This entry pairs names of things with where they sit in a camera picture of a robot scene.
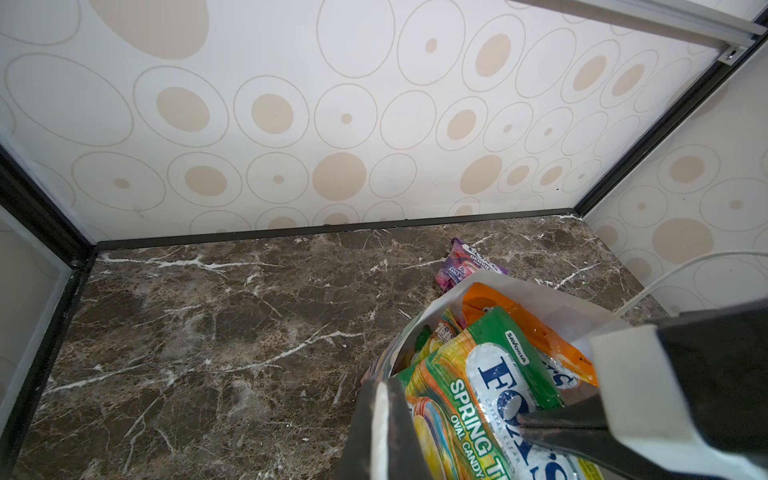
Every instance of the beige circle pattern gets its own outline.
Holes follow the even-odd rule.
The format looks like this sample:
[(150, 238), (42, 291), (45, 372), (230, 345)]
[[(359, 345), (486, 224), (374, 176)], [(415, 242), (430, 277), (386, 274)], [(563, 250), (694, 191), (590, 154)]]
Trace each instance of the beige circle pattern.
[(480, 97), (455, 102), (440, 117), (435, 136), (444, 150), (459, 150), (474, 141), (488, 119), (488, 105)]
[(111, 2), (89, 0), (101, 20), (142, 52), (167, 60), (197, 53), (208, 38), (205, 0)]
[(207, 147), (230, 125), (227, 105), (209, 81), (184, 68), (162, 65), (134, 82), (139, 117), (162, 138), (185, 147)]
[(361, 78), (378, 70), (395, 41), (389, 0), (323, 0), (317, 14), (320, 54), (337, 74)]
[(625, 250), (619, 260), (641, 282), (652, 282), (664, 274), (664, 266), (658, 257), (642, 248)]
[[(147, 8), (61, 0), (41, 10), (46, 2), (9, 0), (31, 15), (3, 10), (22, 22), (0, 18), (0, 38), (18, 47), (6, 60), (8, 106), (0, 102), (0, 123), (51, 165), (39, 177), (61, 204), (74, 204), (77, 214), (88, 209), (88, 222), (116, 237), (130, 229), (115, 230), (103, 213), (111, 208), (92, 199), (142, 210), (165, 198), (169, 186), (181, 198), (171, 194), (131, 228), (151, 236), (144, 230), (164, 220), (176, 230), (215, 232), (242, 228), (243, 219), (252, 227), (263, 218), (256, 228), (362, 221), (385, 208), (394, 215), (374, 220), (401, 211), (475, 215), (481, 208), (567, 206), (610, 171), (669, 92), (691, 79), (691, 68), (706, 67), (706, 55), (690, 57), (684, 42), (650, 31), (619, 38), (608, 25), (591, 28), (605, 20), (587, 20), (597, 10), (560, 0), (508, 2), (513, 10), (505, 11), (470, 11), (458, 0), (322, 0), (303, 11), (308, 36), (295, 35), (301, 18), (282, 4), (264, 11), (269, 15), (254, 16), (248, 6), (227, 19), (232, 8), (209, 8), (204, 0), (157, 0)], [(536, 3), (540, 8), (526, 9)], [(552, 22), (537, 24), (540, 16)], [(30, 54), (29, 45), (2, 36), (9, 32), (31, 43), (66, 42), (57, 49), (72, 60)], [(236, 48), (223, 51), (227, 41)], [(264, 55), (256, 55), (260, 48)], [(618, 129), (636, 113), (635, 131)], [(30, 138), (39, 146), (24, 144)], [(106, 147), (114, 144), (120, 147)], [(52, 151), (64, 155), (63, 164), (46, 157)], [(72, 174), (61, 170), (72, 169), (78, 156)], [(83, 168), (97, 157), (113, 166), (94, 167), (99, 179)], [(670, 167), (670, 179), (686, 180), (697, 168), (696, 160), (681, 161)], [(705, 165), (678, 183), (708, 174)], [(720, 180), (688, 201), (699, 205)], [(451, 184), (458, 194), (441, 189)], [(672, 206), (675, 192), (661, 190), (670, 212), (659, 223), (684, 216)], [(738, 218), (750, 204), (733, 199), (726, 208)]]
[(369, 91), (357, 84), (341, 84), (317, 101), (315, 129), (331, 147), (353, 148), (368, 140), (378, 116), (376, 101)]
[(596, 92), (611, 75), (620, 54), (615, 40), (601, 41), (582, 54), (565, 75), (560, 90), (563, 101), (572, 104)]
[(711, 184), (719, 172), (717, 152), (704, 145), (686, 145), (665, 155), (656, 175), (664, 189), (689, 194)]
[(339, 152), (323, 158), (315, 167), (312, 185), (321, 197), (341, 201), (354, 197), (366, 177), (366, 166), (357, 155)]
[(646, 228), (667, 215), (667, 196), (653, 185), (638, 185), (624, 192), (619, 200), (619, 215), (627, 225)]
[(84, 194), (116, 210), (150, 210), (165, 198), (165, 183), (152, 167), (117, 152), (82, 155), (72, 164), (71, 173)]
[(65, 140), (110, 147), (134, 130), (134, 115), (120, 91), (68, 58), (20, 55), (5, 67), (5, 86), (24, 115)]
[(544, 165), (534, 177), (531, 189), (537, 194), (551, 190), (567, 177), (569, 171), (571, 171), (571, 161), (567, 158)]
[(448, 209), (448, 217), (464, 217), (466, 215), (480, 214), (480, 200), (474, 197), (465, 197), (456, 201)]
[(574, 112), (568, 107), (555, 108), (544, 114), (525, 137), (525, 150), (529, 154), (540, 154), (553, 147), (568, 132), (573, 118)]
[(479, 194), (496, 182), (502, 173), (502, 159), (498, 155), (485, 155), (464, 170), (459, 188), (467, 195)]
[(701, 197), (699, 211), (709, 225), (744, 232), (768, 223), (768, 184), (733, 178), (714, 184)]
[(168, 165), (167, 177), (179, 197), (201, 207), (231, 204), (243, 190), (240, 172), (229, 161), (205, 152), (174, 158)]
[(592, 230), (613, 252), (621, 252), (627, 244), (627, 228), (613, 217), (601, 217), (591, 222)]
[(661, 305), (668, 305), (667, 309), (674, 316), (677, 316), (680, 312), (702, 310), (704, 308), (703, 302), (696, 293), (680, 286), (662, 286), (651, 292), (651, 294)]
[(197, 215), (190, 222), (190, 234), (243, 232), (250, 230), (248, 221), (228, 210), (211, 210)]
[(357, 211), (347, 204), (333, 204), (323, 208), (315, 215), (312, 225), (343, 225), (345, 223), (358, 223), (360, 216)]
[(296, 200), (310, 184), (310, 175), (304, 164), (283, 152), (256, 157), (248, 166), (245, 178), (250, 191), (271, 204), (287, 204)]
[(596, 158), (579, 164), (565, 178), (565, 181), (563, 182), (563, 191), (575, 192), (581, 188), (591, 186), (592, 179), (597, 176), (602, 166), (602, 162)]
[(295, 208), (275, 207), (259, 215), (256, 230), (307, 227), (310, 222)]
[(391, 200), (378, 202), (370, 207), (365, 215), (362, 216), (363, 223), (365, 222), (391, 222), (395, 220), (403, 220), (406, 215), (402, 211), (402, 207)]
[(235, 93), (233, 113), (243, 133), (264, 147), (289, 147), (301, 140), (310, 124), (304, 95), (274, 75), (245, 81)]
[(651, 243), (659, 257), (681, 264), (711, 252), (714, 238), (710, 229), (698, 220), (671, 218), (656, 227)]
[(491, 152), (504, 151), (523, 138), (533, 120), (533, 108), (519, 101), (502, 108), (488, 123), (482, 143)]
[(514, 15), (500, 15), (480, 27), (462, 62), (464, 84), (472, 91), (499, 86), (515, 69), (525, 47), (525, 26)]
[(533, 157), (525, 157), (513, 162), (498, 178), (498, 191), (503, 194), (511, 194), (520, 190), (536, 175), (538, 160)]
[(397, 42), (397, 65), (416, 85), (444, 78), (464, 48), (465, 21), (452, 0), (427, 0), (409, 15)]
[(659, 54), (655, 50), (638, 53), (617, 68), (600, 95), (604, 108), (617, 107), (639, 91), (656, 68)]

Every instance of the purple candy package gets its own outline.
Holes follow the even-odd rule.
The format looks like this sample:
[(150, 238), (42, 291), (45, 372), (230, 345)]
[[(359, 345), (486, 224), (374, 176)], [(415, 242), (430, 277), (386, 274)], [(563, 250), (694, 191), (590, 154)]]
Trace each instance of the purple candy package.
[(447, 292), (455, 284), (481, 268), (501, 273), (502, 275), (508, 274), (507, 270), (493, 262), (487, 261), (480, 253), (475, 252), (472, 247), (462, 242), (462, 239), (454, 238), (451, 253), (440, 267), (440, 271), (437, 272), (435, 281), (443, 292)]

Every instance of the green candy package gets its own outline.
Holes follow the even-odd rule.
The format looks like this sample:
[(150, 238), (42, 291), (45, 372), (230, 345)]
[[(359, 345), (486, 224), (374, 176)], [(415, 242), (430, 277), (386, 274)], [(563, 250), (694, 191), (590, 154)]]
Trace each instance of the green candy package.
[(516, 415), (563, 403), (538, 352), (500, 307), (396, 375), (435, 480), (601, 480), (590, 462), (526, 442)]

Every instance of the white plastic bag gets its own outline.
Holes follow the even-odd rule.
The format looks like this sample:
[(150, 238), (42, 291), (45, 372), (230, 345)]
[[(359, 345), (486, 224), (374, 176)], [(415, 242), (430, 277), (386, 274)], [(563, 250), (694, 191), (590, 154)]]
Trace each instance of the white plastic bag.
[(424, 325), (435, 326), (440, 316), (449, 307), (461, 310), (464, 294), (475, 283), (490, 286), (510, 300), (519, 303), (528, 312), (539, 318), (588, 358), (592, 355), (589, 338), (630, 328), (630, 325), (616, 317), (610, 310), (582, 300), (548, 286), (526, 282), (512, 276), (501, 275), (489, 270), (479, 270), (430, 303), (423, 312), (415, 316), (402, 330), (379, 360), (363, 376), (377, 379), (389, 378), (401, 355), (415, 344), (416, 337)]

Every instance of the orange candy package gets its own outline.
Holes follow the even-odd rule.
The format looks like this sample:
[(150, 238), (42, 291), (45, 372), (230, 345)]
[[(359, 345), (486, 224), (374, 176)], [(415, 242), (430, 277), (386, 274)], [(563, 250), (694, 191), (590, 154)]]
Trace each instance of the orange candy package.
[(485, 315), (485, 310), (494, 306), (500, 306), (507, 311), (534, 347), (560, 362), (579, 379), (598, 386), (598, 376), (594, 371), (592, 362), (586, 356), (520, 304), (501, 295), (490, 286), (475, 283), (464, 294), (462, 313), (467, 326), (480, 320), (480, 317)]

